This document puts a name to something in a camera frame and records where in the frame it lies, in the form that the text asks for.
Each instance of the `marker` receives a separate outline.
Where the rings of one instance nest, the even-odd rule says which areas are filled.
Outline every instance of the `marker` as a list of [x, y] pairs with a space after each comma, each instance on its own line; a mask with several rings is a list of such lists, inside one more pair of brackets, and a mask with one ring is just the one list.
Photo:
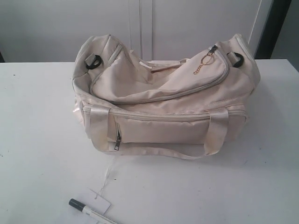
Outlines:
[[112, 221], [111, 219], [106, 218], [105, 216], [97, 213], [92, 208], [88, 207], [87, 205], [85, 205], [81, 202], [78, 202], [77, 200], [75, 200], [73, 198], [69, 201], [69, 205], [71, 207], [74, 207], [74, 208], [78, 209], [79, 211], [89, 215], [90, 217], [98, 220], [99, 222], [101, 222], [101, 224], [117, 224], [116, 222]]

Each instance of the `beige bag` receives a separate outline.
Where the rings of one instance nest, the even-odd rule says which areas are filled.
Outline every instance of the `beige bag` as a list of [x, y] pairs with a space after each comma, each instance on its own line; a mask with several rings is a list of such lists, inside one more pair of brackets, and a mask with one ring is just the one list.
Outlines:
[[151, 63], [111, 35], [91, 37], [76, 59], [74, 111], [102, 152], [197, 159], [236, 139], [259, 81], [241, 35], [191, 59]]

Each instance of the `table surface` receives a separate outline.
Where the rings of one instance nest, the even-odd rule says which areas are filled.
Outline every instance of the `table surface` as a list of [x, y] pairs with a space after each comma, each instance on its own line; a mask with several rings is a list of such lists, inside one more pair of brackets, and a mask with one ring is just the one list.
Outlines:
[[[297, 224], [299, 73], [258, 60], [249, 123], [214, 156], [117, 157], [103, 196], [121, 224]], [[0, 219], [60, 223], [82, 188], [99, 191], [112, 156], [72, 114], [73, 63], [0, 64]]]

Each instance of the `fabric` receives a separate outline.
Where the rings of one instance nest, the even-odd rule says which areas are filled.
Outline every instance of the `fabric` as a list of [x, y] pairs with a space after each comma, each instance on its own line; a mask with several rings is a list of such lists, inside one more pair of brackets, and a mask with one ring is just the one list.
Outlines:
[[[244, 57], [238, 68], [235, 54]], [[86, 68], [96, 56], [101, 63]], [[106, 35], [82, 46], [72, 81], [74, 111], [98, 150], [197, 159], [237, 138], [260, 74], [238, 34], [190, 59], [152, 62]], [[193, 150], [186, 152], [187, 146]]]

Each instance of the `bag strap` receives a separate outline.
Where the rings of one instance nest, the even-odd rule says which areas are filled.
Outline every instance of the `bag strap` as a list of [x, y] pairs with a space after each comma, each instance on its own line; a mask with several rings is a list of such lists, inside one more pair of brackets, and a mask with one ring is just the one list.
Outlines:
[[228, 131], [229, 116], [227, 109], [225, 107], [216, 108], [208, 110], [210, 113], [210, 122], [204, 143], [205, 153], [203, 155], [187, 155], [170, 148], [141, 146], [138, 143], [121, 143], [119, 150], [115, 151], [115, 142], [108, 142], [107, 139], [109, 110], [110, 108], [94, 105], [90, 112], [89, 127], [85, 127], [86, 132], [89, 133], [95, 148], [108, 154], [164, 155], [186, 160], [195, 160], [203, 157], [204, 155], [213, 155], [219, 152]]
[[160, 63], [151, 63], [151, 62], [142, 60], [138, 55], [136, 55], [134, 50], [130, 50], [129, 53], [130, 53], [130, 56], [132, 56], [132, 59], [133, 59], [132, 61], [137, 61], [138, 64], [149, 68], [152, 72], [161, 71], [161, 70], [165, 70], [165, 69], [178, 68], [188, 61], [188, 59], [185, 58], [180, 61], [162, 61]]

